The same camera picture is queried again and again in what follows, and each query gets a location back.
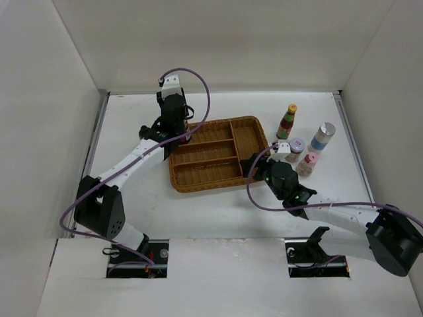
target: plastic jar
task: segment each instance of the plastic jar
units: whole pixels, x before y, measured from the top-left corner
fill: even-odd
[[[305,158],[297,165],[297,173],[302,177],[309,177],[315,165],[319,160],[319,155],[313,152],[310,152],[305,156]]]
[[[291,154],[289,154],[285,159],[291,163],[297,162],[299,156],[305,149],[304,140],[300,137],[293,137],[291,141],[289,141],[289,147],[291,148]]]
[[[309,145],[309,151],[320,154],[335,134],[336,128],[329,122],[323,123]]]

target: wall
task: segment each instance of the wall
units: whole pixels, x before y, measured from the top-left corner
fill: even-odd
[[[423,2],[396,0],[342,97],[378,201],[423,219]],[[423,257],[410,277],[423,307]]]
[[[341,89],[392,2],[54,0],[97,87],[149,92],[181,66],[214,90]]]
[[[35,316],[99,95],[50,0],[0,0],[0,316]]]

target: white table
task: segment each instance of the white table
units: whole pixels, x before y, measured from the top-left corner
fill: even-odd
[[[205,95],[189,94],[187,101],[200,120]],[[332,122],[335,136],[314,173],[300,182],[342,201],[369,201],[331,93],[220,93],[211,101],[209,120],[256,116],[269,142],[290,103],[299,107],[291,136],[310,142],[322,122]],[[158,115],[153,95],[111,96],[91,175],[125,157],[137,145],[140,126]],[[255,184],[252,194],[262,205],[281,207],[264,183]],[[104,279],[107,259],[100,251],[107,243],[60,240],[39,317],[421,316],[409,278],[367,260],[348,258],[350,279],[290,279],[280,237],[308,236],[323,224],[258,210],[244,186],[180,194],[163,162],[125,196],[124,205],[133,226],[150,238],[171,239],[168,278]]]

